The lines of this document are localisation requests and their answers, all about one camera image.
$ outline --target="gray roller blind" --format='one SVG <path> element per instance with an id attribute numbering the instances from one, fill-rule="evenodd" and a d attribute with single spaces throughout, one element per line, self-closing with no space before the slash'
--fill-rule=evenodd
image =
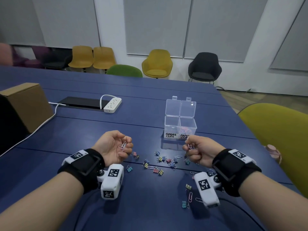
<path id="1" fill-rule="evenodd" d="M 124 0 L 128 54 L 153 49 L 182 57 L 191 0 Z"/>
<path id="2" fill-rule="evenodd" d="M 185 58 L 244 62 L 267 0 L 193 0 Z"/>
<path id="3" fill-rule="evenodd" d="M 0 42 L 45 45 L 32 0 L 0 0 Z"/>
<path id="4" fill-rule="evenodd" d="M 298 13 L 271 68 L 308 70 L 308 0 Z"/>
<path id="5" fill-rule="evenodd" d="M 33 4 L 46 46 L 99 46 L 93 0 L 33 0 Z"/>

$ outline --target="power strip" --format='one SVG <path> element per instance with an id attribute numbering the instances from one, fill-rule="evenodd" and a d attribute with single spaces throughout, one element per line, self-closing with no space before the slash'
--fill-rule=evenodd
<path id="1" fill-rule="evenodd" d="M 104 112 L 105 113 L 114 113 L 117 108 L 120 106 L 122 103 L 122 99 L 119 97 L 112 98 L 108 104 L 104 107 Z"/>

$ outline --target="person's left hand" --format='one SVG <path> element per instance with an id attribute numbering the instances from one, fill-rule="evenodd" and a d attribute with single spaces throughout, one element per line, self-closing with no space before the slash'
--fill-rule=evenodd
<path id="1" fill-rule="evenodd" d="M 123 152 L 119 146 L 126 141 L 126 147 Z M 108 131 L 103 134 L 99 140 L 95 143 L 92 149 L 98 151 L 104 158 L 106 167 L 111 164 L 119 164 L 131 154 L 132 138 L 125 136 L 120 131 Z"/>

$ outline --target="brown cardboard box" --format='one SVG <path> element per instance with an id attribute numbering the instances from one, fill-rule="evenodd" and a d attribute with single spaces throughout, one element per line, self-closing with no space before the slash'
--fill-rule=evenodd
<path id="1" fill-rule="evenodd" d="M 27 82 L 0 91 L 0 105 L 0 123 L 5 135 L 0 142 L 1 151 L 21 141 L 53 115 L 38 83 Z"/>

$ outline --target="clear plastic box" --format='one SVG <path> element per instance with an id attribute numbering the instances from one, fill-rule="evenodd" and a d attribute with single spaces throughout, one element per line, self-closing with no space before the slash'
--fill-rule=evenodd
<path id="1" fill-rule="evenodd" d="M 191 97 L 178 100 L 177 96 L 167 99 L 164 138 L 186 140 L 188 136 L 195 134 L 196 102 L 191 100 Z"/>

